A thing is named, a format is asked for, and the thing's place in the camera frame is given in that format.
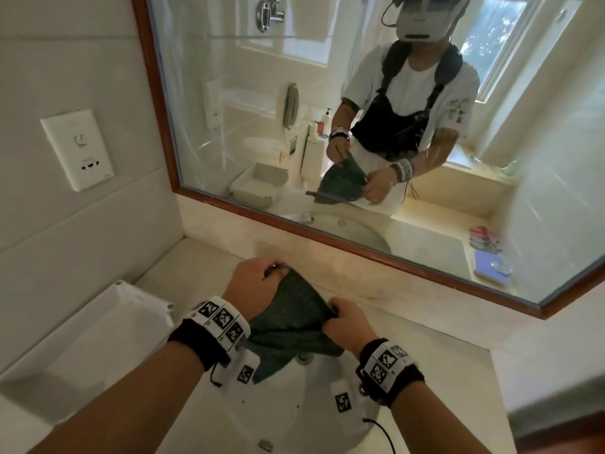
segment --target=wall-mounted mirror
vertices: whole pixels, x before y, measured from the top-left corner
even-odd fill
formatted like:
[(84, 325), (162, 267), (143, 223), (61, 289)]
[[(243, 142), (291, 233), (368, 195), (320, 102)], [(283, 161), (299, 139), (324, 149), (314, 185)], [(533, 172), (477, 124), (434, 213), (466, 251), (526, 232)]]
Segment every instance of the wall-mounted mirror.
[(605, 0), (451, 0), (423, 32), (419, 0), (279, 0), (264, 33), (261, 1), (147, 0), (181, 187), (474, 293), (596, 277)]

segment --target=towel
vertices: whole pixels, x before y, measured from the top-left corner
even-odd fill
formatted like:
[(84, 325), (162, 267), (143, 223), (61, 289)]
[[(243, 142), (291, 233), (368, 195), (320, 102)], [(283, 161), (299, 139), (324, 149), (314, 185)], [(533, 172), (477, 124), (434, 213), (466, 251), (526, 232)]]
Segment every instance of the towel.
[(324, 175), (317, 192), (307, 193), (315, 197), (315, 203), (335, 205), (355, 202), (364, 194), (368, 184), (366, 173), (359, 167), (351, 154), (343, 161), (343, 166), (334, 164)]
[(321, 332), (323, 324), (336, 317), (311, 284), (291, 269), (269, 307), (250, 321), (245, 347), (261, 359), (253, 382), (271, 377), (301, 353), (340, 357), (342, 347)]

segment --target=wall-mounted phone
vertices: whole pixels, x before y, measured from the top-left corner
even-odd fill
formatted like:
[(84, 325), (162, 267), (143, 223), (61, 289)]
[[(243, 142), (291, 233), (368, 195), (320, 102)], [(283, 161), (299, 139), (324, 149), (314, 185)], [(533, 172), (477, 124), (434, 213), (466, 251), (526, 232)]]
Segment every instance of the wall-mounted phone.
[(298, 86), (296, 83), (292, 83), (288, 86), (288, 94), (285, 98), (284, 127), (288, 130), (292, 129), (297, 122), (298, 105)]

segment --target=white sink basin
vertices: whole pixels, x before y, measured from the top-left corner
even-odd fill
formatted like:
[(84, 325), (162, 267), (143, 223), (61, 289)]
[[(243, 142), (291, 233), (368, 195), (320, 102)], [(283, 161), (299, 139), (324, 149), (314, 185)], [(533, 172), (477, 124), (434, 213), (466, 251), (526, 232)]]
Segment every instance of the white sink basin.
[(313, 213), (313, 220), (305, 224), (309, 228), (327, 232), (371, 249), (391, 253), (391, 248), (384, 237), (372, 228), (350, 218), (342, 218), (329, 213)]
[(228, 412), (247, 439), (267, 441), (276, 453), (344, 454), (366, 438), (369, 424), (363, 432), (344, 434), (330, 392), (332, 382), (346, 379), (364, 416), (377, 418), (380, 407), (359, 394), (357, 360), (350, 353), (311, 357), (306, 366), (293, 360), (269, 379), (246, 386), (240, 395), (226, 395)]

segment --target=white bottle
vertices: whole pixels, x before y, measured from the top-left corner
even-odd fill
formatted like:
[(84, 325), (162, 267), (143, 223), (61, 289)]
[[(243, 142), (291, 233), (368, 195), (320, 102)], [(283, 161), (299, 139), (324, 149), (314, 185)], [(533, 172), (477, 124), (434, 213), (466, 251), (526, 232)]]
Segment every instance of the white bottle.
[(321, 122), (324, 124), (324, 134), (329, 134), (332, 130), (332, 116), (330, 115), (332, 108), (328, 108), (326, 114), (321, 117)]

